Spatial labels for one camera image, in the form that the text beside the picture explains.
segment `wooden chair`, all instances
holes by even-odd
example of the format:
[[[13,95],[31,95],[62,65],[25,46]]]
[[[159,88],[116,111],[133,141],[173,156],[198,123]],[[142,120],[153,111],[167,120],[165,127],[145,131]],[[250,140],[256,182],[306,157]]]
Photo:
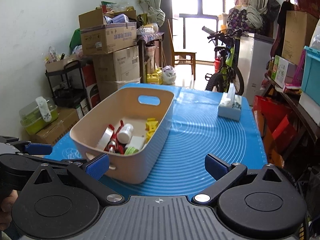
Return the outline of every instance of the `wooden chair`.
[[[168,27],[169,27],[169,34],[170,34],[170,47],[171,47],[171,65],[174,67],[175,65],[191,65],[191,73],[193,75],[193,80],[196,80],[196,52],[189,52],[185,49],[175,51],[173,47],[173,39],[172,39],[172,31],[170,28],[170,23],[169,21],[167,22]],[[182,61],[186,61],[186,63],[175,63],[175,56],[181,56],[183,58],[180,58]]]

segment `white bag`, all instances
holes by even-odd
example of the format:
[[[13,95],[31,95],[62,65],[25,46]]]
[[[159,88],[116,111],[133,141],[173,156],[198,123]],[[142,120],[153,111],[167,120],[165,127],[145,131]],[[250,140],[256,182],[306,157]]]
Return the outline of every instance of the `white bag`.
[[[174,84],[177,75],[174,67],[166,66],[162,69],[162,82],[164,85],[171,85]]]
[[[316,29],[313,33],[310,48],[320,50],[320,20],[317,23]]]

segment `crosshair marking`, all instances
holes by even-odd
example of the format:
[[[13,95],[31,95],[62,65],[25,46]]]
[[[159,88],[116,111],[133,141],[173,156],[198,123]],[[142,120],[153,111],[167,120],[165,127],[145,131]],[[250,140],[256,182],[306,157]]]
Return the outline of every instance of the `crosshair marking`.
[[[162,203],[163,201],[165,201],[165,200],[163,200],[162,198],[158,198],[158,199],[156,199],[155,200],[158,204],[160,204],[160,203]]]

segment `teal storage box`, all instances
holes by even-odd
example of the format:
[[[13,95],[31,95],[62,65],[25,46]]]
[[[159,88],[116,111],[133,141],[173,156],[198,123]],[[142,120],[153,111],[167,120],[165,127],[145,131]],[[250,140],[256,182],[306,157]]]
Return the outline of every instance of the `teal storage box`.
[[[305,46],[306,64],[304,66],[301,90],[320,105],[320,51]]]

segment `human hand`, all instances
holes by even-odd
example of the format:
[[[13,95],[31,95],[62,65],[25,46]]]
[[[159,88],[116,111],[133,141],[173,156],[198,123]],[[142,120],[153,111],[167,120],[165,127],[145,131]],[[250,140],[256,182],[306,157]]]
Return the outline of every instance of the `human hand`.
[[[11,209],[14,204],[14,202],[18,198],[18,193],[16,190],[13,190],[9,197],[6,197],[4,200],[2,200],[0,207],[0,230],[3,231],[7,229],[10,226],[10,223],[12,221],[11,217]]]

